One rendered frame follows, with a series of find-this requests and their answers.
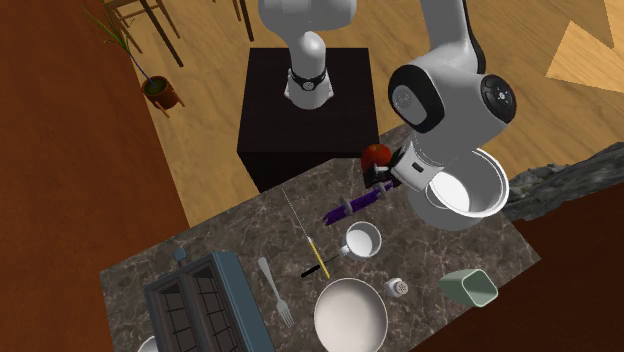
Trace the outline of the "red apple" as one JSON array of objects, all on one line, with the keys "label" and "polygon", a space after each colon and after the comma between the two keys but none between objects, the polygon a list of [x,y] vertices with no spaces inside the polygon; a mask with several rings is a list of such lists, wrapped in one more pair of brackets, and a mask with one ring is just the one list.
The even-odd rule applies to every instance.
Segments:
[{"label": "red apple", "polygon": [[392,152],[384,144],[369,145],[360,157],[361,168],[366,173],[374,164],[386,166],[392,159]]}]

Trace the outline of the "purple tool with white rings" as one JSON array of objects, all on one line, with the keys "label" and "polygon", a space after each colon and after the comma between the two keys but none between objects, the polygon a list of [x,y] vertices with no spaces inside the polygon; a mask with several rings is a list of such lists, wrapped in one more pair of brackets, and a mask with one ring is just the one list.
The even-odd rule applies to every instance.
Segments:
[{"label": "purple tool with white rings", "polygon": [[346,217],[353,215],[355,212],[358,212],[374,204],[376,201],[383,199],[386,196],[387,192],[393,188],[396,188],[396,185],[393,181],[377,183],[368,193],[358,198],[352,200],[341,198],[341,205],[326,213],[322,220],[324,221],[326,226],[334,224]]}]

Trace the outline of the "white mug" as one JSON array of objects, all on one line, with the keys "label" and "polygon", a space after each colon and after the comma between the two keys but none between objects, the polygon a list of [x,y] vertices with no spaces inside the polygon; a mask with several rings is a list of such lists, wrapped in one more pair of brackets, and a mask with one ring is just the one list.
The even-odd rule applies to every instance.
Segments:
[{"label": "white mug", "polygon": [[353,260],[363,261],[377,255],[381,246],[382,236],[378,228],[372,223],[358,221],[347,229],[339,253]]}]

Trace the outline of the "black robot stand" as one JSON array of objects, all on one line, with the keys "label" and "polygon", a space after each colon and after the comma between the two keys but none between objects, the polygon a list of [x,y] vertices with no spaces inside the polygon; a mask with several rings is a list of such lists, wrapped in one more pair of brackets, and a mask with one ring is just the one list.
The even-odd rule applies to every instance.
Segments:
[{"label": "black robot stand", "polygon": [[303,110],[284,96],[288,50],[250,50],[237,153],[259,192],[379,142],[369,51],[329,48],[326,63],[334,96]]}]

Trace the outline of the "large white pot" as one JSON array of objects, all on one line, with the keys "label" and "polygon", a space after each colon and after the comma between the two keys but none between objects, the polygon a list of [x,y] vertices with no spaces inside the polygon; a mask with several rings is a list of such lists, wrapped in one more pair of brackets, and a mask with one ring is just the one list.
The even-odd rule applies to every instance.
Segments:
[{"label": "large white pot", "polygon": [[461,231],[503,208],[509,182],[500,163],[477,148],[438,173],[423,191],[406,194],[412,210],[425,223]]}]

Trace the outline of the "white salt shaker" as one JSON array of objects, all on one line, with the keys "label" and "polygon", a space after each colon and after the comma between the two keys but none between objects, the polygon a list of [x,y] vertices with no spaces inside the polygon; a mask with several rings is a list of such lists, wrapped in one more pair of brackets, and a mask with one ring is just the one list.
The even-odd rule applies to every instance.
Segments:
[{"label": "white salt shaker", "polygon": [[392,297],[400,297],[408,293],[409,287],[401,278],[392,278],[384,283],[386,292]]}]

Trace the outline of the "black pen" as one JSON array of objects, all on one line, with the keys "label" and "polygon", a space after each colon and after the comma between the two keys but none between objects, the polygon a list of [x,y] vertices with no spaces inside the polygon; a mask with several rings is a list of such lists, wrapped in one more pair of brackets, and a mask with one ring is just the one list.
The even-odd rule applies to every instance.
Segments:
[{"label": "black pen", "polygon": [[[329,262],[331,262],[333,259],[337,258],[338,256],[339,256],[339,255],[334,255],[333,257],[331,257],[331,258],[329,258],[329,259],[325,260],[323,263],[324,263],[324,264],[328,264]],[[308,270],[306,270],[305,272],[301,273],[300,277],[301,277],[301,278],[305,278],[305,277],[307,277],[308,275],[310,275],[310,274],[314,273],[315,271],[319,270],[320,268],[321,268],[321,265],[320,265],[320,264],[317,264],[317,265],[315,265],[315,266],[313,266],[313,267],[309,268],[309,269],[308,269]]]}]

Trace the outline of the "pale green square cup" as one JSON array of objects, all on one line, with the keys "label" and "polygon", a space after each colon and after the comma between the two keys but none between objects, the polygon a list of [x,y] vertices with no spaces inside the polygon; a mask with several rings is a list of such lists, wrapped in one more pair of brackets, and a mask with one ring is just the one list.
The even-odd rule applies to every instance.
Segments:
[{"label": "pale green square cup", "polygon": [[482,269],[463,269],[444,275],[438,284],[451,300],[482,308],[498,297],[498,288]]}]

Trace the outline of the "white bowl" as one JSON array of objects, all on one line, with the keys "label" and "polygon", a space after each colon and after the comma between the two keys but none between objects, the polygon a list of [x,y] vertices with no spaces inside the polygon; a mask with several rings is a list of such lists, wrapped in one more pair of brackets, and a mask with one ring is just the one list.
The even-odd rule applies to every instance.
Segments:
[{"label": "white bowl", "polygon": [[343,278],[319,295],[314,327],[327,352],[379,352],[388,331],[388,315],[372,286]]}]

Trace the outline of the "silver fork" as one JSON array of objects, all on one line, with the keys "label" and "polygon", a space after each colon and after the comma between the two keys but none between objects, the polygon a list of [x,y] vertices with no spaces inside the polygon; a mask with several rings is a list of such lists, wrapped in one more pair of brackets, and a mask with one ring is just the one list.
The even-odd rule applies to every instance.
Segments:
[{"label": "silver fork", "polygon": [[270,271],[270,267],[269,264],[266,260],[265,257],[260,257],[258,259],[258,265],[262,271],[262,273],[264,274],[265,278],[267,279],[272,291],[274,292],[274,295],[277,299],[277,303],[276,303],[276,309],[278,311],[278,313],[280,314],[282,320],[284,321],[285,325],[289,328],[293,327],[295,325],[295,322],[293,320],[293,317],[291,315],[290,309],[287,305],[287,303],[281,298],[279,291],[275,285],[274,279],[272,277],[272,273]]}]

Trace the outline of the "blue toaster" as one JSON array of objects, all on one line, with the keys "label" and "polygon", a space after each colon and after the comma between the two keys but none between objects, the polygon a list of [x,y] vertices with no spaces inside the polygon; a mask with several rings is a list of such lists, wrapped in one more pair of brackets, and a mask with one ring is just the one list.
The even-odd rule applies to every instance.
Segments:
[{"label": "blue toaster", "polygon": [[174,260],[143,288],[158,352],[276,352],[234,252]]}]

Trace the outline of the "potted plant in brown pot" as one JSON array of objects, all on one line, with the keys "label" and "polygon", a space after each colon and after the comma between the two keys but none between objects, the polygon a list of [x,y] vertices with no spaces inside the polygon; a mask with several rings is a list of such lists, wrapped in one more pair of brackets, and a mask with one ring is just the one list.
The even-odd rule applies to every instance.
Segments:
[{"label": "potted plant in brown pot", "polygon": [[142,50],[129,32],[129,19],[159,9],[171,26],[175,36],[178,39],[180,39],[181,36],[163,0],[154,0],[155,3],[153,5],[148,5],[145,9],[140,9],[127,15],[122,15],[119,11],[121,7],[138,3],[139,1],[140,0],[100,0],[104,8],[104,21],[101,21],[91,14],[85,7],[83,7],[82,10],[84,11],[85,18],[102,31],[104,43],[114,43],[129,55],[135,67],[145,78],[141,86],[142,93],[158,110],[166,117],[169,117],[167,113],[168,109],[175,107],[177,104],[184,106],[184,103],[167,78],[163,76],[149,76],[136,61],[129,44],[132,44],[140,54],[142,54]]}]

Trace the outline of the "wooden chair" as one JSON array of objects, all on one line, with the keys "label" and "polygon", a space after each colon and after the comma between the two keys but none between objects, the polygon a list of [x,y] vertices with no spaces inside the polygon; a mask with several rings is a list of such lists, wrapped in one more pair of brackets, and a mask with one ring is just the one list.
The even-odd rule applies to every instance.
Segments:
[{"label": "wooden chair", "polygon": [[169,52],[171,53],[172,57],[176,61],[177,65],[180,68],[183,68],[184,67],[184,63],[183,63],[182,59],[180,58],[180,56],[179,56],[177,50],[175,49],[174,45],[172,44],[170,38],[168,37],[168,35],[166,34],[165,30],[163,29],[161,23],[159,22],[159,20],[157,19],[156,15],[154,14],[154,10],[155,9],[161,9],[162,12],[163,12],[163,15],[169,21],[169,24],[171,25],[171,28],[173,29],[173,32],[176,35],[176,37],[178,39],[180,39],[181,36],[179,35],[175,25],[171,21],[171,16],[168,14],[168,11],[166,10],[166,7],[164,6],[163,0],[154,0],[154,1],[155,1],[155,3],[151,4],[151,3],[149,3],[149,0],[103,0],[105,8],[107,10],[110,10],[110,11],[115,11],[119,7],[127,6],[127,5],[135,3],[135,2],[139,2],[141,4],[141,6],[142,6],[141,10],[135,11],[132,14],[129,14],[129,15],[120,15],[120,16],[117,17],[117,19],[120,22],[123,22],[127,18],[131,18],[131,17],[137,16],[139,14],[145,13],[150,18],[150,21],[151,21],[152,25],[154,26],[154,28],[159,33],[162,41],[164,42],[164,44],[168,48]]}]

